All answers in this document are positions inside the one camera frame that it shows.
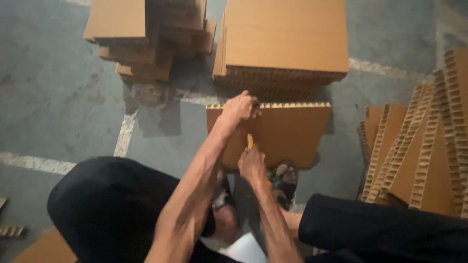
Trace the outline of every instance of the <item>forearm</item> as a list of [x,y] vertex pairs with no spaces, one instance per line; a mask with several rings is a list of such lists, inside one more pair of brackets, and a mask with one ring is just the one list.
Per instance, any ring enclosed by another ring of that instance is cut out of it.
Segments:
[[217,181],[217,160],[236,125],[223,115],[216,121],[159,215],[147,262],[188,260],[211,204]]
[[289,227],[276,204],[271,191],[271,183],[265,179],[252,182],[251,185],[258,199],[269,261],[271,263],[303,263],[304,260],[297,250]]

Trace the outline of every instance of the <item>black pants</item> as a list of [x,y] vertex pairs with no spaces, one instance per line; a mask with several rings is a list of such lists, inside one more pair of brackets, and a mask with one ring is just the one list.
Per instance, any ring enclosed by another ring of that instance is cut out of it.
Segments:
[[[58,183],[47,208],[83,263],[141,263],[178,182],[129,159],[93,158]],[[214,230],[209,212],[203,236]],[[330,251],[306,262],[468,262],[468,222],[321,195],[309,199],[299,239]],[[200,241],[190,261],[235,262]]]

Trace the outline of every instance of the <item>hand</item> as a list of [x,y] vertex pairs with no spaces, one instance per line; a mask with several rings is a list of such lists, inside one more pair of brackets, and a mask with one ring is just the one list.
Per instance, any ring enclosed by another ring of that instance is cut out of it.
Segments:
[[239,167],[241,177],[251,185],[267,181],[265,154],[258,150],[258,145],[254,144],[250,150],[245,149],[237,162],[237,166]]
[[242,94],[226,102],[222,116],[238,124],[252,116],[252,112],[258,103],[257,97],[249,95],[249,92],[244,90]]

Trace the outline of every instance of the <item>gray floor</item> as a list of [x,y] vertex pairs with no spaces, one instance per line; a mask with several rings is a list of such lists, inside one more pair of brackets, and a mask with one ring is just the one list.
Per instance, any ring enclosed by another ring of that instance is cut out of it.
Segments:
[[[112,155],[124,114],[135,110],[114,64],[100,60],[96,47],[81,38],[89,7],[70,2],[87,1],[0,1],[0,152],[69,162]],[[347,0],[350,57],[430,74],[437,61],[439,2],[468,18],[465,0]],[[207,17],[220,22],[225,4],[208,0]],[[439,49],[464,46],[466,40],[443,33]],[[213,60],[214,52],[176,65],[173,87],[231,96],[211,83]],[[364,107],[407,103],[416,83],[411,74],[395,78],[352,69],[342,82],[310,98],[331,102],[334,114],[315,165],[300,172],[297,204],[305,204],[314,193],[356,198],[364,171],[356,128]],[[205,122],[203,105],[174,100],[165,110],[141,106],[127,157],[180,178],[206,137]],[[45,204],[60,178],[0,161],[0,197],[11,199],[0,223],[31,229],[24,240],[0,242],[0,263],[52,227]],[[242,180],[230,179],[247,229],[255,221],[249,217],[255,214],[255,202]]]

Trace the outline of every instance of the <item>person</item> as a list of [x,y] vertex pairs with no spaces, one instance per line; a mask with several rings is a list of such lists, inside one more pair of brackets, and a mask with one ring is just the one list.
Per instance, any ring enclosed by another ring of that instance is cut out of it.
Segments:
[[[227,101],[181,180],[125,158],[77,164],[54,187],[47,209],[78,259],[235,262],[198,239],[233,242],[238,235],[228,191],[221,201],[213,195],[227,140],[257,103],[247,91]],[[461,219],[318,194],[302,214],[288,212],[297,169],[286,161],[268,178],[264,159],[254,145],[238,165],[258,200],[269,262],[304,262],[295,238],[328,251],[306,262],[468,262],[468,223]]]

